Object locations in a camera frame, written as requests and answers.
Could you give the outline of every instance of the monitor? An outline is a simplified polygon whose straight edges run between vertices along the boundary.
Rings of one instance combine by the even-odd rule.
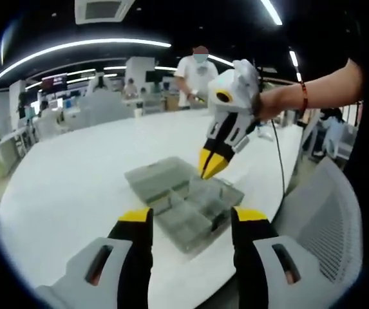
[[[67,90],[67,75],[53,76],[43,79],[41,90],[45,95]]]
[[[146,82],[162,82],[163,75],[159,71],[146,71]]]
[[[72,90],[70,92],[70,98],[72,98],[72,97],[79,97],[79,96],[81,96],[81,92],[79,90]]]

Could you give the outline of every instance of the white table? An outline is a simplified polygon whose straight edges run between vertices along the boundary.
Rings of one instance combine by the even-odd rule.
[[[206,110],[162,113],[36,144],[12,176],[0,205],[2,243],[28,284],[56,282],[67,260],[95,238],[107,236],[120,215],[142,206],[125,172],[168,156],[197,166],[211,119]],[[261,210],[272,220],[282,199],[278,151],[275,142],[254,135],[220,178],[245,193],[242,206]],[[301,128],[280,129],[278,135],[289,183]],[[235,273],[230,229],[197,256],[182,254],[157,225],[153,243],[152,309],[195,308]]]

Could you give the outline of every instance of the face mask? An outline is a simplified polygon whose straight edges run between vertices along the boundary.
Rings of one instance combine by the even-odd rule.
[[[207,54],[202,54],[202,53],[195,53],[193,56],[197,63],[203,63],[209,57]]]

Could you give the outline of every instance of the clear plastic organizer box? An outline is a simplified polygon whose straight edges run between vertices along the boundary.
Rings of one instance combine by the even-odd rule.
[[[137,196],[154,210],[155,223],[182,251],[207,239],[241,203],[244,193],[223,181],[202,180],[198,171],[177,157],[125,174]]]

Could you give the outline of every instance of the black ceiling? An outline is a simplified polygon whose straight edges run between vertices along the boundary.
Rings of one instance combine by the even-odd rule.
[[[172,44],[169,49],[131,44],[96,44],[55,51],[12,70],[0,79],[0,88],[18,79],[52,68],[108,60],[123,65],[130,56],[156,57],[161,66],[176,66],[178,58],[202,43],[211,54],[234,59],[256,59],[259,66],[277,70],[274,77],[295,80],[289,47],[299,58],[305,80],[322,76],[344,63],[346,24],[334,0],[270,0],[282,26],[276,26],[260,0],[136,0],[122,23],[77,26],[74,0],[42,0],[12,22],[12,36],[5,44],[0,71],[25,56],[67,42],[98,38],[137,38]],[[91,68],[84,63],[66,68]]]

